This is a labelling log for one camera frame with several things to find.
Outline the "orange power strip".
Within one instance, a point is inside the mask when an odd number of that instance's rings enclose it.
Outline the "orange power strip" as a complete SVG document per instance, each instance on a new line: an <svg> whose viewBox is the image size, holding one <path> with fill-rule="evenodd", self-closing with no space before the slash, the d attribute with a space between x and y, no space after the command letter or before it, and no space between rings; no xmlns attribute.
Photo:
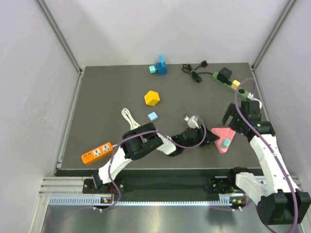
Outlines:
<svg viewBox="0 0 311 233"><path fill-rule="evenodd" d="M113 151L113 145L107 142L91 151L84 153L81 156L82 162L85 165L89 165L101 158L108 156Z"/></svg>

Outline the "pink triangular socket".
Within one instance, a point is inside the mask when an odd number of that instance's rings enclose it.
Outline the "pink triangular socket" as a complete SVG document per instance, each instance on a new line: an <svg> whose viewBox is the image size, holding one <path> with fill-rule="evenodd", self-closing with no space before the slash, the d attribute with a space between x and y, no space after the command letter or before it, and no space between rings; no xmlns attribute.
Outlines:
<svg viewBox="0 0 311 233"><path fill-rule="evenodd" d="M216 145L218 151L220 153L226 153L228 151L229 147L226 149L222 149L221 143L226 138L230 138L231 142L232 142L236 132L230 128L212 128L211 132L213 132L214 134L216 134L220 137L219 140L215 141L215 145Z"/></svg>

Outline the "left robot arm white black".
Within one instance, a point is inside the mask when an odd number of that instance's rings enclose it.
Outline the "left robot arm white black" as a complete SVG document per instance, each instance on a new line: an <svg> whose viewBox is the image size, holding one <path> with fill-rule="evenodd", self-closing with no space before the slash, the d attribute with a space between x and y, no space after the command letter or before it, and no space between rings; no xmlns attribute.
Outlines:
<svg viewBox="0 0 311 233"><path fill-rule="evenodd" d="M110 183L130 162L142 159L155 150L175 157L184 150L202 147L218 139L220 137L204 125L186 128L173 137L162 134L153 123L139 126L122 136L122 141L115 146L109 161L93 174L93 186L99 192L106 192Z"/></svg>

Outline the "yellow cube plug adapter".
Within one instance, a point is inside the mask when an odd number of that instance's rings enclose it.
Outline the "yellow cube plug adapter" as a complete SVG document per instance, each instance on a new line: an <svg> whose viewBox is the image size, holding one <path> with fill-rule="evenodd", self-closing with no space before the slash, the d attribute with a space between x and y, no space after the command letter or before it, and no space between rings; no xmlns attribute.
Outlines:
<svg viewBox="0 0 311 233"><path fill-rule="evenodd" d="M150 90L145 96L144 100L148 106L156 106L160 102L160 96L157 92Z"/></svg>

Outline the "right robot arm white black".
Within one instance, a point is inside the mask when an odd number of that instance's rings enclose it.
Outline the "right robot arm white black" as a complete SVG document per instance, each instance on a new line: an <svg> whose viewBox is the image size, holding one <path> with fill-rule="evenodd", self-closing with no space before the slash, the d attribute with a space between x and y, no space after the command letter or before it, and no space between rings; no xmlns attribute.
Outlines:
<svg viewBox="0 0 311 233"><path fill-rule="evenodd" d="M277 146L276 133L269 121L261 119L259 102L243 100L229 104L221 123L244 135L254 150L265 184L244 167L230 170L227 187L244 191L257 207L264 225L300 224L311 204L309 193L300 191L291 178Z"/></svg>

